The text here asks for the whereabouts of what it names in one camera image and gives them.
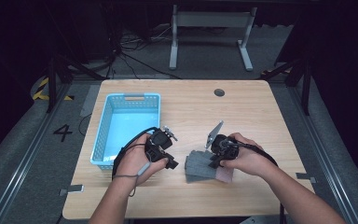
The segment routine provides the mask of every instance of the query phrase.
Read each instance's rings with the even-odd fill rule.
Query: blue plastic basket
[[[106,96],[103,113],[90,161],[102,170],[113,169],[118,152],[136,134],[159,127],[158,93],[111,93]]]

